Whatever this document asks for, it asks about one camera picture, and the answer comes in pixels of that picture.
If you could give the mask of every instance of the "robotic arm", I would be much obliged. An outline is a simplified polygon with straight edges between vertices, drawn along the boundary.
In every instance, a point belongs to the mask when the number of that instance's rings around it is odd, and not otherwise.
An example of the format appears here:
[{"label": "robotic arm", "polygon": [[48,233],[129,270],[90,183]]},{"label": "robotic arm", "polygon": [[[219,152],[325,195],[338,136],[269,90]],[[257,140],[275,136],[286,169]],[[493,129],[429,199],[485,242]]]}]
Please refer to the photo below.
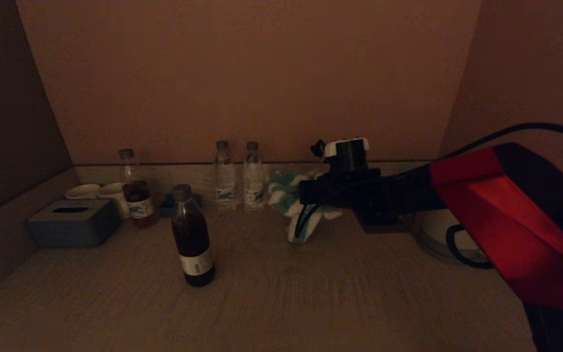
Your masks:
[{"label": "robotic arm", "polygon": [[[524,124],[518,129],[558,130]],[[364,138],[311,149],[330,164],[302,181],[297,234],[322,204],[352,209],[366,232],[402,232],[399,216],[449,208],[523,302],[539,351],[563,351],[563,173],[515,143],[463,151],[395,176],[366,163]]]}]

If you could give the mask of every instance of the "gray tissue box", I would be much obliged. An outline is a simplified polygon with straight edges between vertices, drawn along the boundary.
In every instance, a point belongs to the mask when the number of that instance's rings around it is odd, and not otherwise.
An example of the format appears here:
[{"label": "gray tissue box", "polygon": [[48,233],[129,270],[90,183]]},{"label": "gray tissue box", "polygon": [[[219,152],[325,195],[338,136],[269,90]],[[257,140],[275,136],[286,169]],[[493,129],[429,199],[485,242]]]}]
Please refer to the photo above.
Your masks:
[{"label": "gray tissue box", "polygon": [[121,223],[109,199],[58,200],[29,220],[27,227],[42,248],[96,247]]}]

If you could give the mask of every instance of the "bottle cap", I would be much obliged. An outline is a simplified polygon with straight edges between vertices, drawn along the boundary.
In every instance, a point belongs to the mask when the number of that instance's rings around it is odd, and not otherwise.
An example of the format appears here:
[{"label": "bottle cap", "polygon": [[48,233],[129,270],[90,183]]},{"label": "bottle cap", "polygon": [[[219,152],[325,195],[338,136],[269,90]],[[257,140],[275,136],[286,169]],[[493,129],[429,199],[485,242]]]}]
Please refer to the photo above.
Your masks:
[{"label": "bottle cap", "polygon": [[190,197],[192,197],[192,189],[190,185],[181,184],[173,187],[173,198],[175,198],[175,202],[186,202]]},{"label": "bottle cap", "polygon": [[119,150],[119,156],[121,159],[134,158],[134,150],[132,149],[121,149]]},{"label": "bottle cap", "polygon": [[230,142],[227,142],[226,140],[217,141],[217,149],[218,150],[228,149],[229,147],[230,147]]}]

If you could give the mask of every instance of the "brown liquid bottle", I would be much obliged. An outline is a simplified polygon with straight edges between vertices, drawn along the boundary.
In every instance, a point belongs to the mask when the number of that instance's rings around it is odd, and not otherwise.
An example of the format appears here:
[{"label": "brown liquid bottle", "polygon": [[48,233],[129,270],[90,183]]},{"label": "brown liquid bottle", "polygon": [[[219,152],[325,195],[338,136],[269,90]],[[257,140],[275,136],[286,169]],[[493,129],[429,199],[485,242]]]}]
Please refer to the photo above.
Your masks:
[{"label": "brown liquid bottle", "polygon": [[139,176],[139,165],[134,159],[132,149],[119,150],[119,156],[123,161],[121,165],[121,182],[123,183],[123,194],[130,208],[130,214],[134,226],[145,229],[158,222],[159,214],[153,205],[152,193],[149,191],[147,182]]},{"label": "brown liquid bottle", "polygon": [[192,199],[189,185],[175,186],[173,198],[173,236],[184,277],[191,286],[205,286],[214,279],[216,272],[205,217]]}]

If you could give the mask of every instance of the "bottle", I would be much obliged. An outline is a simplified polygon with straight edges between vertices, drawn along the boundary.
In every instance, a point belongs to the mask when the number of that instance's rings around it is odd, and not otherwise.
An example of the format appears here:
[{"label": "bottle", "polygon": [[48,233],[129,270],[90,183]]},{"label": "bottle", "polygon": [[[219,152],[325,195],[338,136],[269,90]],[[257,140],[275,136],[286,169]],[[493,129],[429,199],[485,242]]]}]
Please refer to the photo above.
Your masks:
[{"label": "bottle", "polygon": [[149,185],[139,174],[140,165],[134,158],[132,149],[119,150],[121,157],[121,182],[123,183],[123,194],[130,208],[130,214],[134,226],[145,229],[158,222],[159,214],[154,208],[152,193]]},{"label": "bottle", "polygon": [[262,179],[262,157],[258,143],[246,143],[246,158],[243,164],[244,208],[261,210],[264,207],[264,183]]},{"label": "bottle", "polygon": [[175,186],[173,198],[173,236],[186,282],[191,286],[205,286],[215,274],[205,217],[193,200],[189,185]]},{"label": "bottle", "polygon": [[217,207],[219,210],[236,210],[236,173],[226,140],[217,142],[214,165],[217,178]]}]

